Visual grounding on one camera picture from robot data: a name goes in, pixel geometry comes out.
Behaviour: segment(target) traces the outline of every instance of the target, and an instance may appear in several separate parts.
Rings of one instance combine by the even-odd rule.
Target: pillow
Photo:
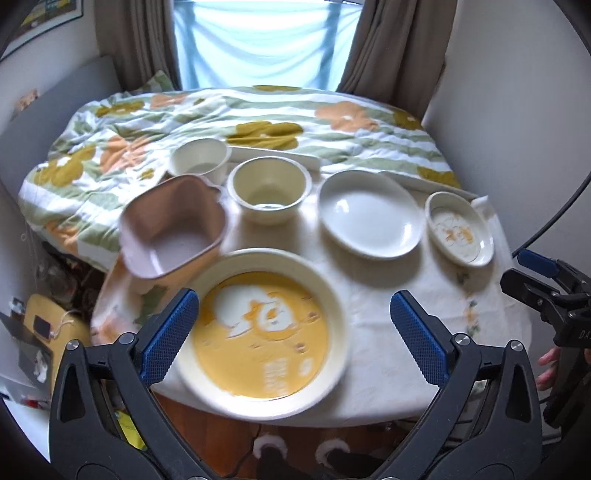
[[[132,90],[131,95],[141,95],[142,93],[162,93],[172,92],[176,90],[168,75],[162,70],[156,72],[156,74],[144,83],[140,88]]]

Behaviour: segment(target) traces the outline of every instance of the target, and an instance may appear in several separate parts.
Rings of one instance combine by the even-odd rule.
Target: cartoon print on plate
[[[451,252],[466,262],[478,257],[480,244],[464,217],[445,207],[434,209],[431,217],[436,227],[435,234]]]
[[[251,329],[269,340],[284,340],[295,333],[294,314],[277,293],[253,285],[221,289],[213,302],[216,320],[229,329],[228,338]]]
[[[216,385],[261,399],[304,388],[328,350],[316,299],[293,280],[266,272],[236,275],[208,292],[192,335],[197,359]]]

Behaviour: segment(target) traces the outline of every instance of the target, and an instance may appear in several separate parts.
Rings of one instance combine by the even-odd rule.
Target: floral blanket
[[[123,208],[160,181],[174,149],[201,137],[315,155],[325,172],[394,170],[459,186],[420,122],[402,110],[293,87],[171,90],[159,73],[74,114],[19,193],[33,230],[108,271]]]

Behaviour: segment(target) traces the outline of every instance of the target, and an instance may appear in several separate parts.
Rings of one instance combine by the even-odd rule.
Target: brown curtain
[[[457,0],[365,0],[337,91],[422,118],[444,65]]]
[[[132,90],[162,70],[180,87],[173,0],[96,0],[96,39],[111,55],[121,86]]]

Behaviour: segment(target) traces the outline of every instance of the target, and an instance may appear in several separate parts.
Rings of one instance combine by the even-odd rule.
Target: poster
[[[41,0],[15,32],[2,59],[52,28],[80,18],[82,3],[83,0]]]

